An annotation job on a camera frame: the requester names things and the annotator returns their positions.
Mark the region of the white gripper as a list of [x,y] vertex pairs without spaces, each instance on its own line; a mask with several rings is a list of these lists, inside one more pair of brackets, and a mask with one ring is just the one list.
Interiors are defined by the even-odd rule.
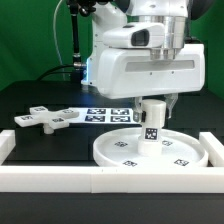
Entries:
[[110,99],[134,98],[133,120],[142,122],[141,96],[165,95],[168,118],[178,94],[200,90],[205,82],[204,46],[186,44],[174,60],[151,60],[150,51],[106,49],[99,60],[97,89]]

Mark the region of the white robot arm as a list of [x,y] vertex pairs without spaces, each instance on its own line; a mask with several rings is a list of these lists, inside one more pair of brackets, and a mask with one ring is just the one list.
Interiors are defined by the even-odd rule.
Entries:
[[204,45],[189,23],[215,0],[104,0],[93,4],[93,50],[83,83],[109,99],[132,98],[134,119],[146,116],[143,99],[163,95],[171,111],[184,92],[205,82]]

